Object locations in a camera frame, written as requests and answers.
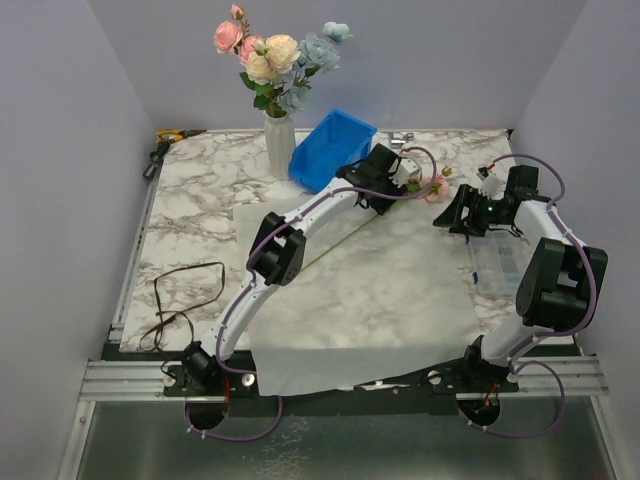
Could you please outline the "white ribbed ceramic vase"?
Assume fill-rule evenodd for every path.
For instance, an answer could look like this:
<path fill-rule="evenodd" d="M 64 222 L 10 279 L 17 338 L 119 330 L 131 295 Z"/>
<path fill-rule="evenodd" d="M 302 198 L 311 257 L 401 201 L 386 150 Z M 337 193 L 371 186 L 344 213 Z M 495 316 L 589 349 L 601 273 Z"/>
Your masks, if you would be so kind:
<path fill-rule="evenodd" d="M 266 115 L 264 135 L 271 174 L 278 180 L 287 180 L 296 148 L 294 123 L 290 115 L 279 118 Z"/>

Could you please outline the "white wrapping paper sheet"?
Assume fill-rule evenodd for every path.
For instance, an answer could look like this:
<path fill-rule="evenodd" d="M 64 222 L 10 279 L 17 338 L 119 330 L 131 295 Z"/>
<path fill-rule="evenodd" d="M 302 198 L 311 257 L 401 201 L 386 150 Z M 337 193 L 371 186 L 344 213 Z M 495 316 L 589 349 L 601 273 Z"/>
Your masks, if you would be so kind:
<path fill-rule="evenodd" d="M 307 243 L 304 266 L 259 309 L 243 345 L 264 396 L 403 375 L 460 357 L 480 332 L 440 205 L 351 208 Z"/>

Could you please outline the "blue plastic bin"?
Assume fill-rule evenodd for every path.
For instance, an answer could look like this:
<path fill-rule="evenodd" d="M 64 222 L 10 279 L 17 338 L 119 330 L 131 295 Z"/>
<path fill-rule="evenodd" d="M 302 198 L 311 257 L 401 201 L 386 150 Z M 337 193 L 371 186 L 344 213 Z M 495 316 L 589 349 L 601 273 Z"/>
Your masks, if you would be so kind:
<path fill-rule="evenodd" d="M 377 128 L 333 109 L 295 148 L 289 178 L 312 193 L 324 189 L 337 170 L 368 155 Z"/>

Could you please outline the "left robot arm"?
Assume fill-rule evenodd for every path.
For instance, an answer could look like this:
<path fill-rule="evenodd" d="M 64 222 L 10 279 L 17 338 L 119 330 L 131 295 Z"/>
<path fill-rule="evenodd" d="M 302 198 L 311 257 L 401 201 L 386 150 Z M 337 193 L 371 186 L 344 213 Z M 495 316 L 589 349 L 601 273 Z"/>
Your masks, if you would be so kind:
<path fill-rule="evenodd" d="M 240 290 L 214 326 L 189 345 L 181 360 L 188 384 L 201 395 L 214 393 L 230 374 L 228 367 L 240 335 L 265 301 L 301 272 L 307 240 L 340 213 L 360 204 L 378 215 L 408 195 L 409 180 L 421 173 L 413 160 L 377 144 L 362 160 L 340 167 L 326 187 L 283 215 L 271 212 L 260 224 L 246 260 Z"/>

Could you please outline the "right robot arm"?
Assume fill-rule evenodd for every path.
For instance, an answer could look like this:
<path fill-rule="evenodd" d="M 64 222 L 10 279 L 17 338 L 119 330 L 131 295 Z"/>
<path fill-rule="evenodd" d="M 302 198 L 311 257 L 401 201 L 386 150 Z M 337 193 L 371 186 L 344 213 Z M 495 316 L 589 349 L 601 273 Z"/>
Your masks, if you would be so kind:
<path fill-rule="evenodd" d="M 573 335 L 593 319 L 608 264 L 607 253 L 579 240 L 560 219 L 555 199 L 538 192 L 539 170 L 509 169 L 503 197 L 492 197 L 492 174 L 479 188 L 464 184 L 433 225 L 454 234 L 482 237 L 491 226 L 510 226 L 534 252 L 515 297 L 517 317 L 478 337 L 465 352 L 460 379 L 480 392 L 506 376 L 514 361 L 539 341 Z"/>

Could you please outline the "blue flower stem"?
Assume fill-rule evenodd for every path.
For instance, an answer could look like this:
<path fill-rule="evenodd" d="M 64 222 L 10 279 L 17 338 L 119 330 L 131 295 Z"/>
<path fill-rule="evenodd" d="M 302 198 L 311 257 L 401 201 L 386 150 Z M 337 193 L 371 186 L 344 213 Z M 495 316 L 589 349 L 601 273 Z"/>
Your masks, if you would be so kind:
<path fill-rule="evenodd" d="M 292 69 L 277 82 L 278 93 L 274 112 L 278 116 L 292 114 L 306 108 L 312 89 L 311 78 L 318 73 L 329 73 L 340 68 L 338 47 L 352 38 L 346 23 L 326 22 L 320 35 L 309 32 L 299 42 L 300 56 Z"/>

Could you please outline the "small pink rose stem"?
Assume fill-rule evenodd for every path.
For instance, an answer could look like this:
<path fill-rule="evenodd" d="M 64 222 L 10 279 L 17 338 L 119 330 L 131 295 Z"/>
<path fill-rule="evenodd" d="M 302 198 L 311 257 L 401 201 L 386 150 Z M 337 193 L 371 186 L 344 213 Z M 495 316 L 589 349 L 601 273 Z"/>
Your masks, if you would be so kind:
<path fill-rule="evenodd" d="M 430 188 L 421 196 L 421 199 L 430 203 L 443 203 L 449 198 L 447 179 L 452 174 L 453 169 L 450 166 L 444 166 L 434 180 L 422 174 L 414 176 L 408 183 L 409 192 L 415 193 L 429 185 Z M 309 266 L 332 247 L 377 216 L 378 214 L 372 209 L 362 209 L 360 206 L 349 205 L 344 212 L 339 213 L 322 226 L 316 232 L 316 235 L 308 241 L 304 253 L 303 268 Z"/>

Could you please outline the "cream rose stem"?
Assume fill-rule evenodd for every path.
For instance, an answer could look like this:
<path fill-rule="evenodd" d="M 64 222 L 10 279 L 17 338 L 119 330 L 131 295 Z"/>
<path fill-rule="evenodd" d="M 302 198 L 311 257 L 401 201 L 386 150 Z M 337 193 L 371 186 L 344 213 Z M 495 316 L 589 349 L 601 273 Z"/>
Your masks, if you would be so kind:
<path fill-rule="evenodd" d="M 287 115 L 280 101 L 294 80 L 294 66 L 301 55 L 298 42 L 287 34 L 246 37 L 238 57 L 244 66 L 243 84 L 254 93 L 253 106 L 271 118 Z"/>

